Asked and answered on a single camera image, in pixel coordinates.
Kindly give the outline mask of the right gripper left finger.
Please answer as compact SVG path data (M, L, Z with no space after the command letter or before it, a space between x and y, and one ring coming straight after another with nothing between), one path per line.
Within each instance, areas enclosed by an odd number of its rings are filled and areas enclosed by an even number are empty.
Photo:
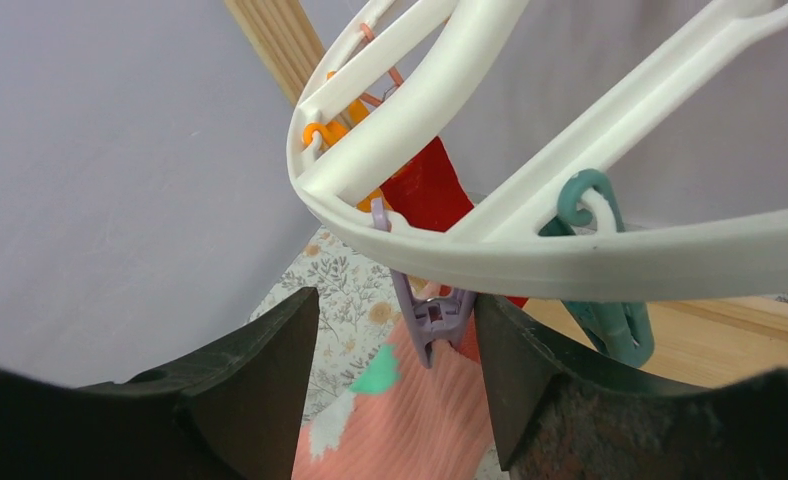
M288 479L317 339L319 295L302 287L251 323L125 383L109 400L110 479Z

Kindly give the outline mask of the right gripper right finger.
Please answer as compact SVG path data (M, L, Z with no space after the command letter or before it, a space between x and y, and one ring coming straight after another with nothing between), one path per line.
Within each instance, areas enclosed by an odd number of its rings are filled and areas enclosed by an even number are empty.
M503 297L475 306L501 468L513 479L687 479L699 465L684 394L609 359Z

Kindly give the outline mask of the wooden hanger stand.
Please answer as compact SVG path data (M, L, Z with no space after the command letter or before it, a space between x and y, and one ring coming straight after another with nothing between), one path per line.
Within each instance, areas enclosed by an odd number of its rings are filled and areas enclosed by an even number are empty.
M227 9L280 89L297 101L324 54L298 1L229 1ZM788 303L759 297L655 303L656 349L645 370L720 386L788 366Z

